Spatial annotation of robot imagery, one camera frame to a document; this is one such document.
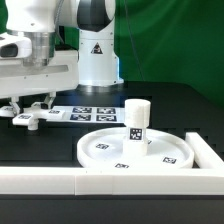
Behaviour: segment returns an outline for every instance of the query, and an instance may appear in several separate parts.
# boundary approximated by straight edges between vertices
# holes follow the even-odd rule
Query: warning sticker
[[[99,43],[96,43],[95,47],[91,51],[91,54],[103,54]]]

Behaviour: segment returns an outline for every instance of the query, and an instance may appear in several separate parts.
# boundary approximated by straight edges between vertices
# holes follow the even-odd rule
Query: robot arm
[[[5,1],[8,22],[0,37],[0,58],[22,58],[24,66],[46,66],[54,57],[58,16],[60,25],[98,32],[115,14],[114,0]]]
[[[0,109],[0,116],[17,115],[14,124],[34,130],[38,119],[49,118],[52,111],[43,112],[38,102],[21,110],[20,96],[48,93],[44,104],[50,109],[57,91],[80,83],[117,83],[115,0],[5,1],[9,16],[7,32],[0,35],[0,99],[11,98],[12,107]],[[79,60],[76,51],[55,52],[59,24],[80,29]]]

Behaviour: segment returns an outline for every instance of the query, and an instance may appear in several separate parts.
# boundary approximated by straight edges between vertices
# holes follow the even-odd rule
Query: black table
[[[58,93],[55,105],[124,107],[124,101],[151,101],[150,128],[185,138],[198,132],[224,158],[224,110],[190,86],[174,83],[128,82],[120,91]],[[42,95],[23,97],[29,107]],[[0,165],[80,167],[77,141],[94,130],[123,124],[77,124],[40,121],[32,135],[0,120]],[[223,223],[223,196],[0,196],[1,223]]]

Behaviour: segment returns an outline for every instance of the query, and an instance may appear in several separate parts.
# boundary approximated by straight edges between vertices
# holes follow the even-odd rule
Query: white plate
[[[147,129],[147,155],[123,156],[126,128],[108,128],[83,136],[77,145],[77,157],[86,168],[191,168],[194,152],[182,139],[165,132]]]

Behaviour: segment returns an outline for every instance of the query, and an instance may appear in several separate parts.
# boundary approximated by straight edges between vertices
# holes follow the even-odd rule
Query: green screen
[[[224,108],[224,0],[116,2],[115,52],[122,78],[143,81],[142,75],[145,81],[186,83]],[[0,18],[4,32],[4,0],[0,0]],[[78,31],[67,28],[66,42],[78,47]]]

